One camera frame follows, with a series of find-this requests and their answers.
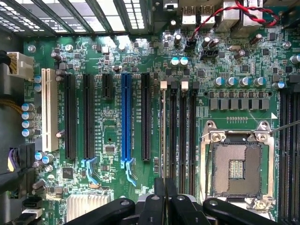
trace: motherboard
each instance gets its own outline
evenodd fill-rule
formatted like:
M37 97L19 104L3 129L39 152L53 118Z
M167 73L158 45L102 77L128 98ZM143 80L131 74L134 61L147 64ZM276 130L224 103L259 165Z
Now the motherboard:
M29 39L24 131L37 151L34 194L45 225L122 196L178 193L277 220L279 90L298 73L299 36L281 26L249 38L164 30L153 36Z

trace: green circuit board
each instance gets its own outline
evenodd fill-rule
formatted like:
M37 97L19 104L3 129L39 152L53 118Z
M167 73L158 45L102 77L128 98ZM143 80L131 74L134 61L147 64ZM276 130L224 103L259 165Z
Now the green circuit board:
M166 119L166 139L169 140L170 129L170 98L169 90L166 92L166 115L162 117L162 95L160 90L160 82L171 79L178 85L180 89L180 81L199 82L199 90L196 95L196 114L195 114L195 192L193 193L198 202L201 201L203 193L200 191L200 161L201 161L201 136L203 128L208 120L215 122L219 129L256 129L259 122L267 121L272 128L278 127L279 118L279 95L277 90L272 87L274 80L285 82L287 73L295 72L296 68L288 60L295 48L299 48L299 40L293 32L281 30L280 26L273 28L261 28L257 33L262 34L263 39L256 45L250 45L248 38L230 38L229 33L206 33L201 32L197 36L197 47L194 52L184 52L185 39L190 33L182 34L182 46L174 46L174 33L165 31L159 35L131 37L131 36L116 36L116 37L59 37L56 39L29 40L24 44L24 54L32 57L35 61L35 75L41 74L42 68L53 68L54 60L51 53L55 49L59 49L59 54L63 57L63 61L68 64L67 71L76 77L76 160L65 159L64 139L59 139L59 149L53 151L54 162L53 171L46 172L43 168L37 170L37 179L46 181L46 190L42 194L44 199L44 215L45 225L58 224L66 221L66 199L70 194L88 194L95 193L101 195L109 195L110 200L120 198L121 196L128 197L137 201L138 196L154 192L154 178L159 177L163 173L163 158L162 158L162 126L163 119ZM219 44L217 49L219 56L215 59L200 59L202 51L201 42L209 36L218 38ZM290 41L292 47L285 50L282 47L284 41ZM120 51L119 44L125 45L126 49ZM34 45L36 51L31 53L28 51L28 46ZM67 52L66 45L72 45L73 50ZM235 51L230 51L232 45L240 45L247 54L245 57L236 60L234 57ZM98 46L108 47L109 53L97 51ZM170 65L171 59L186 57L188 64L186 67ZM116 73L113 71L114 66L122 66L121 71ZM106 100L102 98L102 74L109 73L113 75L113 99ZM131 179L136 182L136 187L128 181L125 169L121 168L121 76L123 73L129 73L132 77L132 151L131 157L134 159L131 163ZM150 134L150 161L145 162L141 159L142 146L142 99L141 99L141 73L149 73L150 89L151 89L151 134ZM94 115L95 115L95 156L97 162L94 165L94 173L92 177L99 183L98 188L91 188L90 182L86 176L85 167L82 167L83 160L83 82L82 76L89 74L94 76ZM241 87L227 87L222 85L216 87L214 80L217 77L222 77L225 81L229 77L235 77L238 81L243 77L249 77L252 81L255 78L263 77L265 84L262 87L249 85ZM25 102L35 103L37 93L34 91L33 82L25 83ZM64 84L59 83L58 98L59 98L59 123L58 131L64 129ZM189 96L187 97L187 107L185 114L189 127ZM255 110L238 109L230 110L226 106L218 105L217 109L212 108L212 99L226 100L239 99L266 99L265 109L257 108ZM180 100L177 96L176 111L177 118L181 113ZM34 139L40 138L42 133L41 115L36 112L36 133L34 137L28 138L28 142L34 142ZM176 154L179 154L179 138L180 124L176 126ZM186 133L187 158L188 158L188 141L189 129ZM272 207L272 216L277 217L277 188L278 188L278 135L275 138L274 148L274 205ZM166 142L166 151L168 153L169 143ZM113 154L107 154L105 146L115 146ZM266 152L268 148L262 148L261 155L261 192L266 194L268 187L268 157ZM72 176L65 177L63 168L72 168ZM212 169L208 171L211 178ZM187 172L184 175L184 193L189 194L190 178ZM63 187L63 195L60 198L55 197L54 188Z

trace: white pci slot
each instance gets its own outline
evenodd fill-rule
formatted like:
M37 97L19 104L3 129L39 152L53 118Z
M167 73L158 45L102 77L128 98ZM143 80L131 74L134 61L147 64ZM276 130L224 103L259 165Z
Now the white pci slot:
M58 83L53 69L42 69L42 142L43 151L58 149Z

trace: blue pcie slot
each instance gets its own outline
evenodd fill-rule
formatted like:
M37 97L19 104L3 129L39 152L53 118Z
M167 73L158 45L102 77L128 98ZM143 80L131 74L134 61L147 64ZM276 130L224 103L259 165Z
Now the blue pcie slot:
M131 74L122 74L122 161L131 160Z

